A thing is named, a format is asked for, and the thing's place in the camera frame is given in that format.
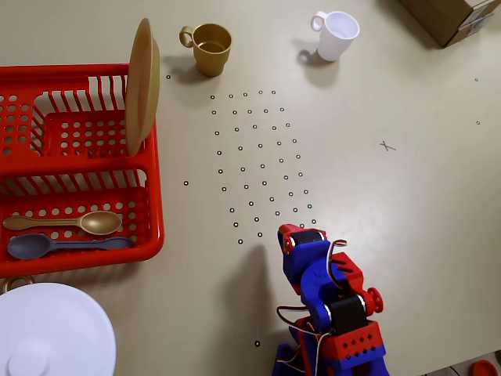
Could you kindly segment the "blue gripper, black servo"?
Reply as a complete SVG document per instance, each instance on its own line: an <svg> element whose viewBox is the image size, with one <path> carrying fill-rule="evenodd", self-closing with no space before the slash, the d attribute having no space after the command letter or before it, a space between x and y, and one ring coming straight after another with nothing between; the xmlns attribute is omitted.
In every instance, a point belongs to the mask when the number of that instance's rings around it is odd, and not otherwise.
<svg viewBox="0 0 501 376"><path fill-rule="evenodd" d="M277 232L283 253L283 272L309 311L314 328L331 330L328 305L345 288L345 275L330 263L331 242L326 232L282 224Z"/></svg>

